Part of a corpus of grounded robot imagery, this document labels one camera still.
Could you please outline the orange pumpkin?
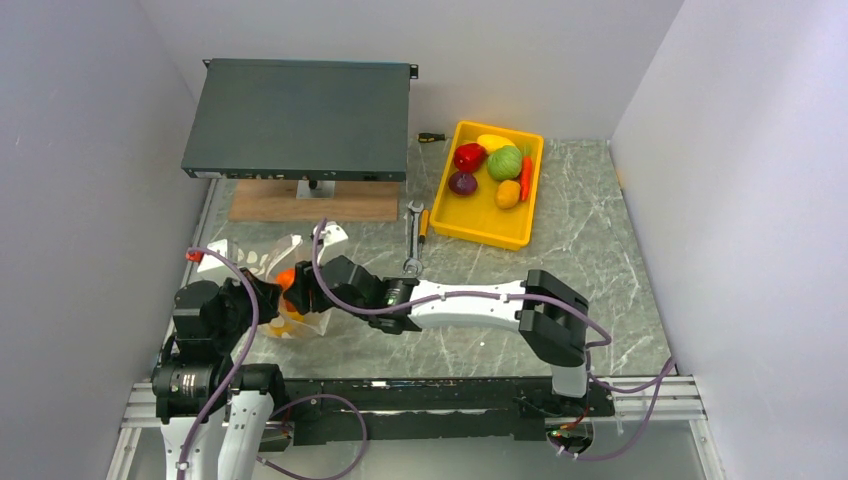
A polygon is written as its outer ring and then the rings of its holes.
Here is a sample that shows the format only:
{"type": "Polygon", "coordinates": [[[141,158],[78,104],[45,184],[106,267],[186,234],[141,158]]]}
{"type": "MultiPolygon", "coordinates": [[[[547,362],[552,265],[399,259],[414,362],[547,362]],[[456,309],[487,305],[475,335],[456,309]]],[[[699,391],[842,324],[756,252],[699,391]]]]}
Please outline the orange pumpkin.
{"type": "Polygon", "coordinates": [[[296,279],[296,271],[294,268],[289,268],[284,271],[281,271],[276,276],[276,282],[282,289],[282,294],[280,296],[281,305],[284,307],[286,312],[296,312],[296,307],[285,297],[285,293],[289,290],[289,288],[294,284],[296,279]]]}

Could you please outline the yellow bell pepper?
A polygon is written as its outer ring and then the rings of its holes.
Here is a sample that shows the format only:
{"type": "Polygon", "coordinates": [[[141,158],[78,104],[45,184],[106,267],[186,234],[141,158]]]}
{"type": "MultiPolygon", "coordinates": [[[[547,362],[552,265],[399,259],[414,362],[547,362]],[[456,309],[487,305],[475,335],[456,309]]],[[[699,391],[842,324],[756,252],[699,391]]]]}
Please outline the yellow bell pepper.
{"type": "Polygon", "coordinates": [[[274,338],[284,338],[299,330],[304,317],[296,311],[281,313],[267,324],[266,334],[274,338]]]}

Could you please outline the clear spotted zip top bag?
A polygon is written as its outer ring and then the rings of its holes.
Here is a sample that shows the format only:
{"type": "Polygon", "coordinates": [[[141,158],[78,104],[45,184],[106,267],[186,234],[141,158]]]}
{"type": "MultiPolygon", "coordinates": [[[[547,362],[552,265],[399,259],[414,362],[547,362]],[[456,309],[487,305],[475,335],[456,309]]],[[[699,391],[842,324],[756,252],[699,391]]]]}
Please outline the clear spotted zip top bag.
{"type": "Polygon", "coordinates": [[[277,284],[282,288],[278,303],[278,316],[259,326],[259,331],[270,338],[290,340],[323,336],[330,313],[315,313],[306,307],[309,284],[305,280],[302,262],[308,260],[310,248],[301,235],[286,235],[270,247],[249,249],[239,247],[237,259],[254,277],[277,284]]]}

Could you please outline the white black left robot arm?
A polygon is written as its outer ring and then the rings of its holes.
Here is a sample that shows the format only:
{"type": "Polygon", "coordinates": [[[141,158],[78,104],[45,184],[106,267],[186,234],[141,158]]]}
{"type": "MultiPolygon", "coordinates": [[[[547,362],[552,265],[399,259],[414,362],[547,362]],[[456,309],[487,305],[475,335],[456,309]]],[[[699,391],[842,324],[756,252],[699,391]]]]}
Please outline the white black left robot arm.
{"type": "Polygon", "coordinates": [[[245,282],[201,280],[175,295],[175,331],[151,380],[169,479],[251,478],[266,422],[286,409],[277,365],[232,358],[251,326],[278,317],[283,293],[243,274],[245,282]]]}

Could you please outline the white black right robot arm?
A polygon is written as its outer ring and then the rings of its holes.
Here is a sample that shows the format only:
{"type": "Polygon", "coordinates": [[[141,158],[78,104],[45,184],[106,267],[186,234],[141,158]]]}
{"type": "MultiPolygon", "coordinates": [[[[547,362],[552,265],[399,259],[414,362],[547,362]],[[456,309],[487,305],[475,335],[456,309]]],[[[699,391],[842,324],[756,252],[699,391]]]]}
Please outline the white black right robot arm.
{"type": "Polygon", "coordinates": [[[281,275],[286,304],[301,315],[344,310],[386,334],[442,327],[516,333],[551,368],[551,401],[574,415],[590,399],[586,366],[589,302],[547,271],[494,285],[380,278],[339,256],[320,268],[301,261],[281,275]]]}

